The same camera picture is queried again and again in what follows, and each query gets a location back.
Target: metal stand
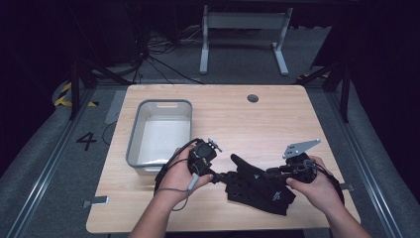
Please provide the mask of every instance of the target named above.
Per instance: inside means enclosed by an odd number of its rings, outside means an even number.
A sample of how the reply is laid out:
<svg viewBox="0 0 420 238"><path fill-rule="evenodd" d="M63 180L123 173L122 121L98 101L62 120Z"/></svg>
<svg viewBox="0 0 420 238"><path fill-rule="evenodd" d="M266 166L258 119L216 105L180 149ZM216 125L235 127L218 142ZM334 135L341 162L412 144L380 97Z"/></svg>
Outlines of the metal stand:
<svg viewBox="0 0 420 238"><path fill-rule="evenodd" d="M327 65L317 71L305 76L300 75L300 80L296 81L294 84L304 85L305 83L314 80L317 77L324 75L325 73L330 72L328 75L327 81L323 84L323 89L326 92L333 92L336 90L337 86L343 81L342 84L342 94L340 101L340 113L343 120L348 123L349 119L347 117L347 109L349 104L349 93L350 93L350 71L349 67L344 62L336 62L330 65Z"/></svg>
<svg viewBox="0 0 420 238"><path fill-rule="evenodd" d="M93 89L96 87L97 79L93 74L92 70L96 69L103 75L115 80L116 82L122 85L132 85L134 82L127 81L120 75L115 74L106 67L103 67L95 62L92 62L88 59L78 58L75 60L72 74L71 74L71 115L69 120L73 120L77 112L80 109L80 86L79 79L82 81L86 88Z"/></svg>
<svg viewBox="0 0 420 238"><path fill-rule="evenodd" d="M200 73L207 73L209 58L208 29L274 29L280 30L280 35L276 43L272 43L275 58L281 75L288 75L286 63L281 52L287 27L290 22L292 8L288 8L286 13L226 13L209 12L208 6L204 6L203 12L203 48L201 51Z"/></svg>

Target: plastic container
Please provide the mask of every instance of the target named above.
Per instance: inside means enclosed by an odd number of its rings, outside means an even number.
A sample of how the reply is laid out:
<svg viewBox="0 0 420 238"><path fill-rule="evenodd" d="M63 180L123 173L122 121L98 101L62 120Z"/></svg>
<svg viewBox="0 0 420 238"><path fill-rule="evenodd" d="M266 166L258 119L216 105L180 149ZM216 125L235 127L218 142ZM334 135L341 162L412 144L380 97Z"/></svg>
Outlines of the plastic container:
<svg viewBox="0 0 420 238"><path fill-rule="evenodd" d="M139 175L156 175L175 152L191 140L189 101L146 100L139 105L126 160Z"/></svg>

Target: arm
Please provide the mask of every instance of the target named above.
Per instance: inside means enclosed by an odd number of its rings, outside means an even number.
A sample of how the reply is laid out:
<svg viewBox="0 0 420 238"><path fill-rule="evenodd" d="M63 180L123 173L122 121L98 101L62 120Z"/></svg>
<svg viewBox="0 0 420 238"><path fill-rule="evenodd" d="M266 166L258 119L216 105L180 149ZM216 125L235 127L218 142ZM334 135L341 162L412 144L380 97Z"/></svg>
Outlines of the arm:
<svg viewBox="0 0 420 238"><path fill-rule="evenodd" d="M190 146L182 151L173 160L172 164L187 159L189 152L193 148ZM188 170L187 161L182 161L174 165L161 180L159 190L149 203L142 217L140 217L129 237L163 237L173 208L182 200L186 199L195 189L207 184L211 179L212 176L210 175L200 177L192 191L187 192L187 187L192 181L192 175ZM165 188L174 188L177 190L167 190Z"/></svg>
<svg viewBox="0 0 420 238"><path fill-rule="evenodd" d="M310 157L316 164L325 168L320 158ZM334 237L370 237L360 223L346 209L337 195L333 185L322 173L318 173L311 183L303 183L293 178L287 184L302 192L313 206L322 211L330 224Z"/></svg>

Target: person's left hand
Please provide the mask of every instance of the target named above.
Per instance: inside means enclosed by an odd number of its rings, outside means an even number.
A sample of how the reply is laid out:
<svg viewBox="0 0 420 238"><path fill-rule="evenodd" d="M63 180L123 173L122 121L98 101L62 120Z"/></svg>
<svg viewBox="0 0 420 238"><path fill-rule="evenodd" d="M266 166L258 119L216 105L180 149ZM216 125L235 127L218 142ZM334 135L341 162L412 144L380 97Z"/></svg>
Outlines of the person's left hand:
<svg viewBox="0 0 420 238"><path fill-rule="evenodd" d="M170 169L161 180L155 196L164 196L166 202L175 207L179 202L187 198L194 190L207 184L212 178L212 175L204 175L200 177L191 191L187 191L189 184L193 179L193 175L188 169L189 152L194 149L194 146L189 146L183 150L169 166Z"/></svg>

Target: black glove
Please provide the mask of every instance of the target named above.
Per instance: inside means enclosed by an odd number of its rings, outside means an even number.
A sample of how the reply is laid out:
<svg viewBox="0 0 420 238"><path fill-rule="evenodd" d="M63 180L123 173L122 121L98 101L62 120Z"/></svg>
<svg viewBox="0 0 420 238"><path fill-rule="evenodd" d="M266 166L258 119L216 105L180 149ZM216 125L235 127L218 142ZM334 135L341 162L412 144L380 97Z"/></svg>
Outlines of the black glove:
<svg viewBox="0 0 420 238"><path fill-rule="evenodd" d="M233 154L231 159L238 166L237 171L222 174L228 199L266 212L286 215L288 205L296 195L280 182L268 182L263 170L251 166L238 156Z"/></svg>

